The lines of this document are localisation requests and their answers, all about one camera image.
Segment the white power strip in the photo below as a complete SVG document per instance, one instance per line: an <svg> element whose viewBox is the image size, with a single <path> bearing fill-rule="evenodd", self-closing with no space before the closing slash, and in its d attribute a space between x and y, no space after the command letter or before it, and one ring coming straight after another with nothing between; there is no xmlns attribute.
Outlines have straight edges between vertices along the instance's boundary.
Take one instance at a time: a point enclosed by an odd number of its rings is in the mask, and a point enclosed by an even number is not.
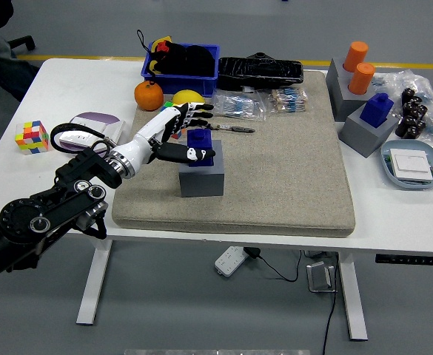
<svg viewBox="0 0 433 355"><path fill-rule="evenodd" d="M215 268L220 275L230 277L249 255L242 246L230 246L223 255L215 261Z"/></svg>

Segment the rubik's cube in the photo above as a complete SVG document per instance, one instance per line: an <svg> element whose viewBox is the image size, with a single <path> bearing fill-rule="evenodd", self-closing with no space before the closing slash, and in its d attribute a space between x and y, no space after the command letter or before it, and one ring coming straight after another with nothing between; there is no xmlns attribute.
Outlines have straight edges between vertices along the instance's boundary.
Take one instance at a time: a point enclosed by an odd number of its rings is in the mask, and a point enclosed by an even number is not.
<svg viewBox="0 0 433 355"><path fill-rule="evenodd" d="M24 154L48 151L49 136L41 121L26 122L16 127L16 143Z"/></svg>
<svg viewBox="0 0 433 355"><path fill-rule="evenodd" d="M167 101L161 108L161 112L164 111L167 107L172 107L173 103L170 101ZM182 133L184 134L187 131L186 128L181 129L178 133L175 133L174 135L171 135L170 137L172 137L173 139L179 139L182 135Z"/></svg>

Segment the power strip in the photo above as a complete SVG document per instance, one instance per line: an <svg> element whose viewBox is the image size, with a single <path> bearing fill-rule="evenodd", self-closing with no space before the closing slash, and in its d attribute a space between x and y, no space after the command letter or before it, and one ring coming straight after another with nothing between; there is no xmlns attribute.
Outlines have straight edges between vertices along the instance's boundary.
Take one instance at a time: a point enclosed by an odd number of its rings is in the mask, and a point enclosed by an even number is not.
<svg viewBox="0 0 433 355"><path fill-rule="evenodd" d="M376 263L432 266L433 257L422 257L420 255L376 254Z"/></svg>
<svg viewBox="0 0 433 355"><path fill-rule="evenodd" d="M220 275L230 277L249 255L242 246L230 246L223 255L215 261L215 268Z"/></svg>

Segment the blue plastic basket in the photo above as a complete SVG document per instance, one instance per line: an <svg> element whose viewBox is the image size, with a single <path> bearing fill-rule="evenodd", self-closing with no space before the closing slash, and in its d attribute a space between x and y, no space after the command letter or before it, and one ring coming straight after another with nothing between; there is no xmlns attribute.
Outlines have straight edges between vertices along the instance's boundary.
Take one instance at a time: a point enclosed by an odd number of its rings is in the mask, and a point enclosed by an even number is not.
<svg viewBox="0 0 433 355"><path fill-rule="evenodd" d="M170 74L157 74L155 82L162 88L164 94L175 94L180 90L193 90L200 95L210 98L213 90L216 88L216 81L218 80L218 61L219 61L219 46L216 44L191 44L180 43L184 47L189 46L202 46L209 50L215 59L215 74L213 76L188 76L188 75L170 75ZM151 80L152 74L146 71L150 57L147 53L145 57L144 66L142 67L141 75L144 80Z"/></svg>

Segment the plug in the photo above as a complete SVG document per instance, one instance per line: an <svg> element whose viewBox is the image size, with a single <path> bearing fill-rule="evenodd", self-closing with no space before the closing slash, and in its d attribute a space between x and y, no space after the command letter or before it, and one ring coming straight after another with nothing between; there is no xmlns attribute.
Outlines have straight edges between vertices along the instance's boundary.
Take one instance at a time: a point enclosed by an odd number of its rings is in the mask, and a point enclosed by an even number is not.
<svg viewBox="0 0 433 355"><path fill-rule="evenodd" d="M248 254L252 259L257 259L259 255L261 255L261 250L259 248L250 248L245 246L244 251Z"/></svg>

